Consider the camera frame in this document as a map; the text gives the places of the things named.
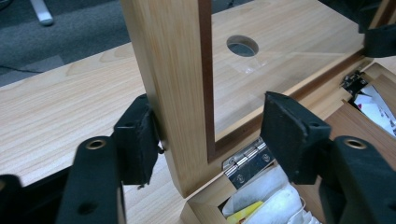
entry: yellow object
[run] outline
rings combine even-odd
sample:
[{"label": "yellow object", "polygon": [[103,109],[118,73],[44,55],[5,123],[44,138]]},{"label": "yellow object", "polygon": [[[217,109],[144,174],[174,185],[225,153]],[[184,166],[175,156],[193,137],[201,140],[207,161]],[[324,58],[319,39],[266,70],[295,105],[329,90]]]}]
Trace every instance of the yellow object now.
[{"label": "yellow object", "polygon": [[260,205],[262,205],[263,202],[256,202],[241,211],[227,217],[227,221],[230,224],[240,224],[245,221],[245,219],[250,216]]}]

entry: wooden panel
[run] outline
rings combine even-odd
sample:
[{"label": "wooden panel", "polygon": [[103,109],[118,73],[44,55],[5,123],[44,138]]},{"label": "wooden panel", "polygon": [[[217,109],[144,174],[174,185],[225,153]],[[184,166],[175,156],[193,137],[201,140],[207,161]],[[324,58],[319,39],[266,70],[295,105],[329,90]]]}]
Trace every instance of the wooden panel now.
[{"label": "wooden panel", "polygon": [[[83,140],[109,135],[144,93],[131,44],[0,88],[0,175],[28,185],[67,166]],[[164,156],[150,185],[125,186],[128,223],[182,223],[185,200]]]},{"label": "wooden panel", "polygon": [[[357,24],[316,0],[257,0],[212,20],[216,134],[261,107],[266,91],[287,91],[358,51],[363,39]],[[232,53],[232,35],[252,38],[258,53]]]}]

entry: wooden box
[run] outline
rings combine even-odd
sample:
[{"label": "wooden box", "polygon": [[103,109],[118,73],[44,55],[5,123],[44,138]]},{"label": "wooden box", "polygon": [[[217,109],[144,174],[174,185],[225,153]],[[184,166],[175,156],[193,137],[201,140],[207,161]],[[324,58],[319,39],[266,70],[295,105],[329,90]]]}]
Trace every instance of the wooden box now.
[{"label": "wooden box", "polygon": [[[396,111],[396,76],[362,55],[357,24],[315,0],[257,0],[213,16],[209,3],[121,1],[174,184],[189,197],[186,223],[226,223],[218,207],[236,189],[221,164],[259,136],[266,91],[298,100],[332,125],[332,137],[367,139],[396,167],[395,140],[350,107],[340,87],[364,71]],[[255,55],[232,53],[234,44]],[[318,181],[296,188],[324,221]]]}]

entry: wooden post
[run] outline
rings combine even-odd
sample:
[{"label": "wooden post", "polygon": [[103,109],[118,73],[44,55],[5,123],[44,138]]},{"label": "wooden post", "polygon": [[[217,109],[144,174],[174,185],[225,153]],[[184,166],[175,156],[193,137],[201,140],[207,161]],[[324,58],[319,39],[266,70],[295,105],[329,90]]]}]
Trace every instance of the wooden post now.
[{"label": "wooden post", "polygon": [[203,176],[201,168],[215,141],[210,0],[121,0],[121,5],[169,169],[186,197],[200,187],[197,179],[203,184],[215,175]]}]

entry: circular hole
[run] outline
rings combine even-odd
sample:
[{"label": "circular hole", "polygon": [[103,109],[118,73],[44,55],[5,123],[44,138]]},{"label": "circular hole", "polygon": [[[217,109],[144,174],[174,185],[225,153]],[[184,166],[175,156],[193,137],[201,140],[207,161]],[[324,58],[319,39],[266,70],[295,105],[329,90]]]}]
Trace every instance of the circular hole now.
[{"label": "circular hole", "polygon": [[309,126],[318,127],[318,126],[320,126],[320,125],[319,125],[318,123],[311,122],[311,123],[309,123]]},{"label": "circular hole", "polygon": [[252,57],[259,52],[259,45],[252,38],[244,35],[233,35],[227,40],[227,47],[234,54]]},{"label": "circular hole", "polygon": [[106,141],[104,141],[102,139],[96,139],[96,140],[92,140],[90,143],[88,143],[86,148],[87,149],[98,149],[98,148],[104,147],[105,144],[106,144]]},{"label": "circular hole", "polygon": [[93,211],[95,211],[95,209],[98,207],[98,205],[96,203],[82,203],[79,207],[78,207],[78,213],[80,215],[88,215],[90,213],[92,213]]},{"label": "circular hole", "polygon": [[365,148],[367,148],[367,146],[363,142],[361,142],[359,140],[355,140],[355,139],[346,139],[345,140],[345,144],[347,146],[349,146],[349,147],[353,147],[353,148],[356,148],[356,149],[365,149]]},{"label": "circular hole", "polygon": [[2,191],[6,187],[6,182],[0,180],[0,191]]}]

